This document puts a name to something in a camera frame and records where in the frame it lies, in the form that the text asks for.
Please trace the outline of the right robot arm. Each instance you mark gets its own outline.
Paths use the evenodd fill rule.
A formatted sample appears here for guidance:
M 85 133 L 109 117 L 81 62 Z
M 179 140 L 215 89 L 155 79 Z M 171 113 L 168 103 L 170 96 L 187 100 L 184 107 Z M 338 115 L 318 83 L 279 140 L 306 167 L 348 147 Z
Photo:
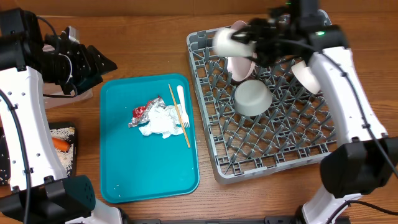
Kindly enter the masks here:
M 321 161 L 322 186 L 302 206 L 297 223 L 334 223 L 346 207 L 397 174 L 397 138 L 374 114 L 344 32 L 327 21 L 317 1 L 289 1 L 231 37 L 248 45 L 259 65 L 286 55 L 302 57 L 328 104 L 338 147 Z

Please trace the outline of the white ceramic bowl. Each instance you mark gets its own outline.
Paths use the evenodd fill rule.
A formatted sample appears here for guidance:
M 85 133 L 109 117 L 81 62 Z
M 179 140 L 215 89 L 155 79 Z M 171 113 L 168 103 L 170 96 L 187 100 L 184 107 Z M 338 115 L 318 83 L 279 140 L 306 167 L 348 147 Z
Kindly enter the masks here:
M 310 67 L 304 61 L 296 63 L 291 67 L 295 78 L 305 87 L 310 93 L 317 94 L 320 91 L 320 84 L 312 73 Z

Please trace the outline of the white paper cup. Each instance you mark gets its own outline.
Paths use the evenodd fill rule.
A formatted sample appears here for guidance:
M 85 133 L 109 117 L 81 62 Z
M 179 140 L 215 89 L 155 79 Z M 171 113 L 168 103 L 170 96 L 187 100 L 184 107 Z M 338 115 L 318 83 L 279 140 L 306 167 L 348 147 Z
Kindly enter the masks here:
M 251 57 L 254 53 L 253 44 L 243 44 L 232 39 L 234 29 L 222 28 L 213 38 L 213 49 L 220 57 Z

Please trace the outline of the orange carrot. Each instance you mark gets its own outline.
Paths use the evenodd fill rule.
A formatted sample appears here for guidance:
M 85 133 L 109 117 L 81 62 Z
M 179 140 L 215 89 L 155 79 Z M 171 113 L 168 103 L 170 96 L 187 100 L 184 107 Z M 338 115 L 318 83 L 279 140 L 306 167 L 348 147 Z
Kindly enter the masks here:
M 56 149 L 62 152 L 67 152 L 70 149 L 70 145 L 63 139 L 52 138 L 53 145 Z

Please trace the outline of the grey bowl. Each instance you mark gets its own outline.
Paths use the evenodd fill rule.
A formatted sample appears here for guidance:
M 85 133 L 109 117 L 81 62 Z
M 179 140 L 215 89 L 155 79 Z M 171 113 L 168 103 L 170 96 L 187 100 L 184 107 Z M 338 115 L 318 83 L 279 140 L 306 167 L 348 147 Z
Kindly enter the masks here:
M 273 94 L 260 80 L 246 80 L 234 92 L 234 110 L 244 116 L 257 116 L 271 106 Z

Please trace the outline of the white round plate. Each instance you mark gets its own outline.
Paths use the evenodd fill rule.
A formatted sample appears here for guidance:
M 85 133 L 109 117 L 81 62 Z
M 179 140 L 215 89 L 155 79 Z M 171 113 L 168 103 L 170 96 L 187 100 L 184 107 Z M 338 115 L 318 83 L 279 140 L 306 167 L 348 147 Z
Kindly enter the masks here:
M 227 69 L 232 73 L 232 79 L 241 82 L 254 70 L 254 64 L 246 57 L 228 57 Z

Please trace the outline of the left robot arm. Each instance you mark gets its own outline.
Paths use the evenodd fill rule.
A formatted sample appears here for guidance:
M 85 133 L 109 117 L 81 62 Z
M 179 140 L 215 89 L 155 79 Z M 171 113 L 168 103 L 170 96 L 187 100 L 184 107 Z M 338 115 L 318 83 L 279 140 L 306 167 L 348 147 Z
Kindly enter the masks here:
M 67 176 L 45 113 L 44 84 L 63 98 L 93 88 L 117 66 L 67 27 L 43 35 L 41 17 L 20 8 L 1 13 L 1 122 L 11 163 L 12 193 L 3 215 L 23 223 L 127 223 L 128 216 L 98 200 L 85 175 Z

